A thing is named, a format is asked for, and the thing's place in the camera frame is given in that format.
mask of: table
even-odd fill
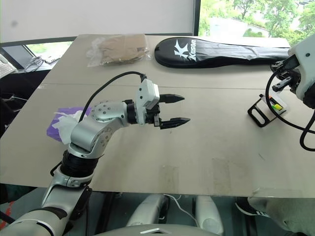
[[[152,125],[118,130],[95,169],[93,190],[315,197],[315,158],[299,146],[301,132],[279,120],[259,128],[247,115],[247,109],[264,93],[271,75],[268,66],[183,70],[150,60],[126,67],[87,68],[84,53],[95,37],[75,40],[1,138],[2,183],[48,186],[49,170],[66,149],[46,136],[53,112],[59,107],[82,106],[114,75],[137,70],[147,73],[160,93],[186,98],[162,104],[163,119],[187,117],[191,121],[166,130]],[[149,37],[152,49],[162,38]],[[120,79],[94,101],[134,98],[138,84],[137,76]],[[282,98],[291,106],[285,117],[306,125],[312,110],[289,91]],[[306,143],[312,146],[315,138],[309,135]]]

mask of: floor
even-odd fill
[[[37,188],[34,191],[24,195],[19,200],[11,204],[0,205],[2,212],[7,212],[14,219],[20,217],[34,208],[39,208],[45,188]],[[90,216],[89,216],[89,235],[94,235],[97,220],[100,214],[100,208],[103,202],[103,194],[93,192],[90,198]],[[123,193],[115,198],[112,213],[110,215],[108,230],[124,227],[135,211],[137,206],[148,196],[148,194]],[[220,212],[225,236],[246,236],[245,220],[241,212],[234,205],[234,197],[212,197]],[[183,195],[179,204],[188,212],[192,213],[192,195]],[[271,219],[256,216],[256,226],[258,236],[284,236],[286,231],[279,228]],[[85,214],[78,219],[73,229],[66,236],[83,236],[85,234]],[[171,201],[167,215],[168,224],[194,225],[189,216],[181,212],[175,202]]]

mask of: window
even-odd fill
[[[43,58],[62,56],[70,47],[72,42],[55,42],[55,43],[39,43],[28,44],[28,49],[36,56]]]
[[[199,36],[281,37],[315,33],[315,0],[201,0]]]

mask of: shoe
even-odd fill
[[[265,217],[269,217],[269,215],[265,212],[258,211],[254,207],[252,207],[247,198],[245,197],[237,197],[235,202],[236,207],[245,215],[255,216],[255,215],[262,215]]]

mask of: purple tissue box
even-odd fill
[[[71,115],[71,114],[75,114],[77,111],[82,111],[83,107],[66,107],[66,108],[58,108],[57,112],[60,113],[65,113],[67,115]],[[87,116],[89,115],[89,113],[91,112],[91,107],[89,107],[87,109],[87,112],[85,113]],[[57,123],[59,121],[59,117],[61,117],[62,115],[56,114],[55,117],[53,118],[53,120],[51,121],[49,127],[47,128],[47,136],[61,142],[61,138],[59,136],[59,131],[58,129],[55,129],[52,125]]]

